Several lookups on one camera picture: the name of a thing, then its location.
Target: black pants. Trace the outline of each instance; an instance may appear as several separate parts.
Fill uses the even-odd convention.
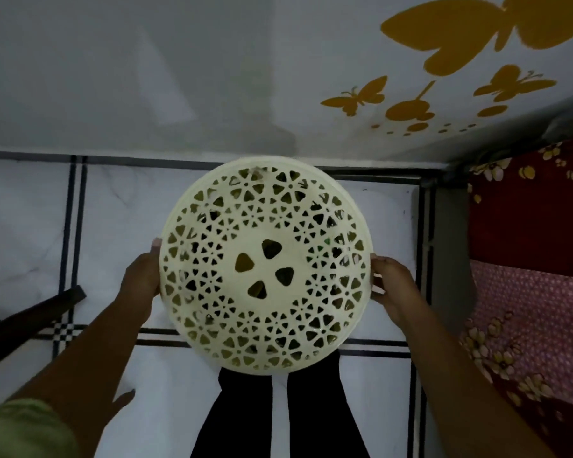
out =
[[[291,457],[368,458],[342,381],[340,355],[291,373],[287,382]],[[269,458],[272,378],[221,369],[221,393],[197,436],[191,458]]]

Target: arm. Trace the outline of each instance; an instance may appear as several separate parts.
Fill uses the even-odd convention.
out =
[[[108,422],[134,398],[131,391],[113,402],[159,286],[159,245],[153,241],[151,253],[127,268],[115,301],[11,398],[49,404],[74,432],[82,457],[95,454]]]
[[[385,290],[372,298],[404,332],[448,456],[552,458],[554,454],[495,392],[420,295],[409,270],[372,255]]]

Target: person's left hand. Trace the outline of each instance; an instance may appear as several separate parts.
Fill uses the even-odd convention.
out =
[[[139,309],[145,321],[151,315],[153,297],[159,293],[159,250],[161,240],[155,238],[151,252],[140,254],[125,270],[118,300],[132,309]]]

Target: hand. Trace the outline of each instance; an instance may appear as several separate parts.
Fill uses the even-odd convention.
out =
[[[409,270],[390,257],[378,257],[371,254],[373,284],[384,293],[372,292],[371,298],[382,304],[390,319],[399,327],[405,322],[405,314],[424,302]]]
[[[139,255],[125,270],[117,300],[132,309],[139,309],[145,321],[151,315],[153,297],[159,294],[159,250],[161,240],[155,238],[151,252]]]

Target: butterfly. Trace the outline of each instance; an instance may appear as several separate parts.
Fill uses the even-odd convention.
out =
[[[346,116],[352,117],[357,114],[359,104],[365,106],[365,103],[380,104],[384,101],[384,95],[380,93],[386,85],[388,76],[378,77],[372,80],[366,86],[356,93],[357,87],[352,87],[351,91],[342,91],[342,94],[349,96],[336,96],[335,98],[325,99],[321,102],[323,106],[341,107]]]
[[[474,92],[474,96],[492,93],[496,95],[494,102],[507,101],[514,98],[519,93],[530,93],[531,91],[543,90],[556,85],[556,80],[529,80],[543,77],[543,74],[535,74],[528,71],[528,74],[519,79],[520,68],[514,64],[507,64],[497,71],[490,80],[490,85],[484,85]]]
[[[501,51],[512,30],[532,49],[547,49],[573,37],[573,0],[434,0],[382,22],[382,33],[418,51],[437,50],[424,69],[449,76],[475,58],[497,35]]]

